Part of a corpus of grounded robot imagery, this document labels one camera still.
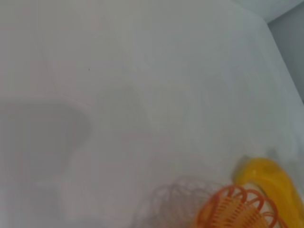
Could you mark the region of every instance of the white wall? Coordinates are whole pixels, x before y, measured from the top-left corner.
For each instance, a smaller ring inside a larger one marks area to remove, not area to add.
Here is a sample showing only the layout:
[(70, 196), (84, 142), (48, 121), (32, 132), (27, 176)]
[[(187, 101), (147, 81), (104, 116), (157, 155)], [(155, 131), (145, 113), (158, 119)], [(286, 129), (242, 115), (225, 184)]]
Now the white wall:
[(296, 7), (303, 0), (234, 0), (234, 2), (259, 15), (268, 23)]
[(304, 4), (269, 24), (269, 28), (302, 100), (304, 100), (303, 20)]

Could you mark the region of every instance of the orange plastic item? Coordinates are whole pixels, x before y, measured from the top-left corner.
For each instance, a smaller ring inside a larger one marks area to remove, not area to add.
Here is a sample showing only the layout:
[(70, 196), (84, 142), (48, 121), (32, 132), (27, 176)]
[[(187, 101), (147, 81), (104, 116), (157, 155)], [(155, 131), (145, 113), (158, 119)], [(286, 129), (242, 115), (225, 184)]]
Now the orange plastic item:
[(199, 212), (192, 228), (287, 228), (272, 200), (256, 190), (227, 186)]

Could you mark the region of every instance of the yellow plastic toy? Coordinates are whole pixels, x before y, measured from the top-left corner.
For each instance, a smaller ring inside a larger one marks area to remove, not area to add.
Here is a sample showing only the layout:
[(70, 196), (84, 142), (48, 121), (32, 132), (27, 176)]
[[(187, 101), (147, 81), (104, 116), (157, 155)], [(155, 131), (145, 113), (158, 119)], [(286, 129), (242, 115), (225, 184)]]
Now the yellow plastic toy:
[(246, 162), (234, 176), (234, 183), (253, 183), (276, 204), (289, 228), (304, 228), (304, 206), (291, 179), (274, 161), (255, 158)]

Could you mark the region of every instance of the yellow object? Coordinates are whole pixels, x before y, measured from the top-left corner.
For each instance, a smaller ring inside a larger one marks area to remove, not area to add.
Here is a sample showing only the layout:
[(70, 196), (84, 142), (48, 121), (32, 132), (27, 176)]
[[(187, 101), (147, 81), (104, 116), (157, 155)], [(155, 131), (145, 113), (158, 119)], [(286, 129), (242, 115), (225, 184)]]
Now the yellow object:
[(275, 203), (289, 228), (304, 228), (304, 206), (286, 172), (265, 158), (249, 160), (235, 175), (234, 183), (253, 183)]

